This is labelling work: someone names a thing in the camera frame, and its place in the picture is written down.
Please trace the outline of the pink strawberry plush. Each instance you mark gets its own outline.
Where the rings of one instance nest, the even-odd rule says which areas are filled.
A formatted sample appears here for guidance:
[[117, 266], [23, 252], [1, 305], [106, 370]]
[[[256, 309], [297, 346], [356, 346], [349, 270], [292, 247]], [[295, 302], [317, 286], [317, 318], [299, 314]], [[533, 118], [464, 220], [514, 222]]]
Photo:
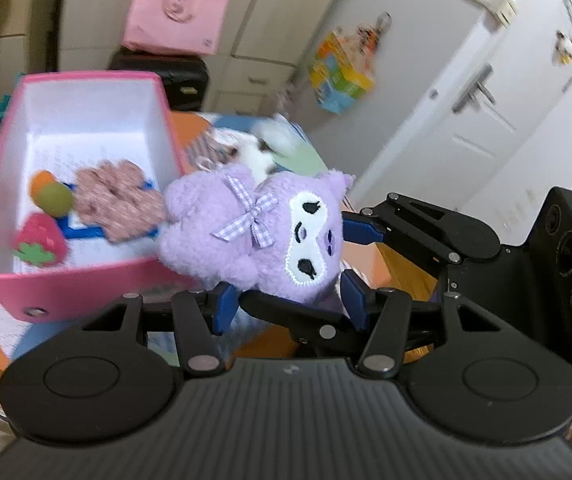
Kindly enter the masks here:
[[33, 212], [16, 233], [13, 253], [30, 266], [48, 268], [65, 260], [68, 243], [54, 218], [43, 212]]

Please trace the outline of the grey wooden wardrobe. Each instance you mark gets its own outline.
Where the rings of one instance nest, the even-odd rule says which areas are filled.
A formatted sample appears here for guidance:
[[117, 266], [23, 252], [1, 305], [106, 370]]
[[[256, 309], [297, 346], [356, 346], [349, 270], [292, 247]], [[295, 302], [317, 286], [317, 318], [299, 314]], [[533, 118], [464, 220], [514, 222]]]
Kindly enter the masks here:
[[149, 29], [165, 50], [200, 55], [209, 73], [203, 108], [256, 115], [283, 90], [333, 0], [63, 0], [60, 70], [104, 70]]

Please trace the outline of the purple plush toy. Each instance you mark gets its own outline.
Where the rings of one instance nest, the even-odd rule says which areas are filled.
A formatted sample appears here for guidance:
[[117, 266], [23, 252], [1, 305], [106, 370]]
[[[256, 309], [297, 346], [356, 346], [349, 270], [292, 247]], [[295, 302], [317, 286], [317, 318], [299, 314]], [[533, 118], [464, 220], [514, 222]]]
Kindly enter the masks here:
[[164, 192], [159, 259], [205, 287], [227, 282], [315, 304], [340, 274], [342, 203], [353, 181], [339, 170], [280, 171], [258, 183], [243, 164], [187, 174]]

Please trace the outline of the pink tote bag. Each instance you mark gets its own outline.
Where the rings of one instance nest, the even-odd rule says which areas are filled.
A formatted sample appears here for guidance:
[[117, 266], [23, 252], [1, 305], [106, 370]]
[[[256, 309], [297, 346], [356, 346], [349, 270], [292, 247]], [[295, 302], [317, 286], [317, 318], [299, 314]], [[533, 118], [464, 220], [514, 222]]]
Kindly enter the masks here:
[[130, 0], [121, 46], [153, 54], [213, 55], [228, 0]]

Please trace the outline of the white brown plush dog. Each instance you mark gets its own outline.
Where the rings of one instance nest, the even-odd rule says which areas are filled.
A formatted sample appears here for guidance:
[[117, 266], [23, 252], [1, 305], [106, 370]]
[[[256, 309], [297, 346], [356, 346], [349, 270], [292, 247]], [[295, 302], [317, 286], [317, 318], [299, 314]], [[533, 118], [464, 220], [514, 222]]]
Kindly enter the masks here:
[[244, 133], [246, 139], [234, 160], [251, 170], [256, 185], [277, 170], [276, 156], [292, 155], [301, 141], [298, 130], [283, 116], [261, 119]]

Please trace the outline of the black suitcase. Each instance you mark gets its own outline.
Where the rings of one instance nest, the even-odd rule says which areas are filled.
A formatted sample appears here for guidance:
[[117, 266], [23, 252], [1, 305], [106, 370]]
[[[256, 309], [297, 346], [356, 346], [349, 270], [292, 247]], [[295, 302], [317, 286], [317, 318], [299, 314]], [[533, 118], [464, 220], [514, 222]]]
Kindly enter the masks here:
[[108, 64], [109, 70], [151, 72], [162, 80], [167, 103], [175, 112], [200, 112], [207, 93], [210, 74], [198, 55], [153, 54], [121, 47]]

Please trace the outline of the blue wet wipes pack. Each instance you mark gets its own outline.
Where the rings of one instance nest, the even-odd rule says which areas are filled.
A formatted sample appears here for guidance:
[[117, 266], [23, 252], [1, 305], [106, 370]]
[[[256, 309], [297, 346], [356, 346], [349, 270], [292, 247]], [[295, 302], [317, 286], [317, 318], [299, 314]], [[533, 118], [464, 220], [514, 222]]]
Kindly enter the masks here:
[[[65, 186], [67, 186], [71, 191], [75, 191], [76, 184], [69, 183], [69, 182], [62, 182]], [[146, 180], [141, 187], [143, 190], [157, 190], [155, 185], [155, 181]], [[65, 217], [60, 217], [54, 219], [57, 222], [57, 226], [61, 230], [64, 238], [67, 240], [91, 240], [92, 238], [106, 238], [106, 233], [103, 231], [102, 226], [99, 224], [85, 224], [80, 221], [80, 216], [74, 211], [70, 210], [69, 214]], [[159, 233], [159, 229], [157, 226], [154, 226], [153, 229], [149, 230], [145, 234], [137, 235], [137, 238], [141, 237], [148, 237], [154, 238], [157, 237]]]

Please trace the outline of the colourful paper gift bag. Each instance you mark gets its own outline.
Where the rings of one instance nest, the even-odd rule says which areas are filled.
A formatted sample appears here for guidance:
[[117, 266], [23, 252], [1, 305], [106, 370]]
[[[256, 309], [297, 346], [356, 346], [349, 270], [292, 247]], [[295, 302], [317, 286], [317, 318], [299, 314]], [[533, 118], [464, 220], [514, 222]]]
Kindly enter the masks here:
[[309, 65], [311, 87], [322, 110], [340, 114], [374, 89], [377, 47], [373, 26], [361, 26], [350, 35], [329, 32]]

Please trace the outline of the white door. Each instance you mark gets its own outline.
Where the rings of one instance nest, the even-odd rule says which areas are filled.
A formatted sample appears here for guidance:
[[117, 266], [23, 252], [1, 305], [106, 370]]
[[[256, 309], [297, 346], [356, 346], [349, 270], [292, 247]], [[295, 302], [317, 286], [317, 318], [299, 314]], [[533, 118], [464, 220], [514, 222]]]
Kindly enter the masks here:
[[[415, 106], [393, 128], [350, 195], [374, 206], [398, 192], [487, 221], [505, 242], [520, 242], [542, 193], [527, 188], [510, 200], [488, 190], [572, 86], [572, 0], [492, 0], [513, 15], [500, 25], [486, 12], [421, 88]], [[493, 75], [460, 114], [452, 106], [487, 63]]]

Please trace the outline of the printed paper sheet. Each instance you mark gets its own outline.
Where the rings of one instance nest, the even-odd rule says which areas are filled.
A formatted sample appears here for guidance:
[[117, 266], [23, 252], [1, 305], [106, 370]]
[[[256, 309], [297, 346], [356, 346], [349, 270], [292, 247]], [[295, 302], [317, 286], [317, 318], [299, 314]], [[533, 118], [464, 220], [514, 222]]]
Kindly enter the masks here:
[[[61, 182], [75, 183], [75, 171], [78, 168], [96, 167], [102, 160], [118, 162], [121, 159], [128, 159], [140, 168], [144, 167], [138, 158], [141, 154], [140, 144], [133, 134], [125, 136], [108, 134], [99, 136], [97, 140], [92, 140], [89, 134], [83, 134], [80, 144], [42, 138], [34, 141], [30, 148], [28, 166], [22, 174], [20, 202], [16, 214], [17, 230], [22, 228], [32, 212], [38, 211], [31, 199], [30, 184], [32, 177], [39, 171], [49, 171]], [[121, 244], [111, 244], [104, 238], [69, 240], [68, 255], [65, 260], [58, 266], [42, 269], [42, 272], [130, 260], [145, 252], [148, 242], [148, 238]]]

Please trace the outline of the orange plush fruit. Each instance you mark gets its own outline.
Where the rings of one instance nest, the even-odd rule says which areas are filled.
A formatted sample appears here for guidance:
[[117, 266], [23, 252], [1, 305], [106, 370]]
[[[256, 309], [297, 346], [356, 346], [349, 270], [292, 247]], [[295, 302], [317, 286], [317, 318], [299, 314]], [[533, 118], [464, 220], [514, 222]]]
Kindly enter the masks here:
[[40, 190], [48, 184], [56, 182], [56, 177], [47, 170], [40, 170], [32, 175], [30, 180], [30, 196], [33, 202], [36, 202]]

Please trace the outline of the pink cardboard box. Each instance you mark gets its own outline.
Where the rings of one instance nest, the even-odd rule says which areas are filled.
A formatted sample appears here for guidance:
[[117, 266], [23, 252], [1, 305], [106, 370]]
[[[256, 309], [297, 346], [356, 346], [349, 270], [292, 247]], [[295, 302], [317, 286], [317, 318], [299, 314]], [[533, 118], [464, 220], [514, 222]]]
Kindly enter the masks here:
[[0, 126], [1, 307], [49, 323], [179, 283], [158, 240], [185, 170], [157, 75], [21, 78]]

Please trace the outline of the green plush mango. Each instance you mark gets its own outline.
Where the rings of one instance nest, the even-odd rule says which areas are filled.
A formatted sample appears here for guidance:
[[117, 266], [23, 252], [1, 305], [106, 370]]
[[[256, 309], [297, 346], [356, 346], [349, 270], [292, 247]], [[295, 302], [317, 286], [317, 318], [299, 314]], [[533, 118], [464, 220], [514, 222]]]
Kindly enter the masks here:
[[33, 202], [52, 218], [66, 217], [73, 208], [74, 197], [69, 186], [59, 181], [43, 184], [34, 193]]

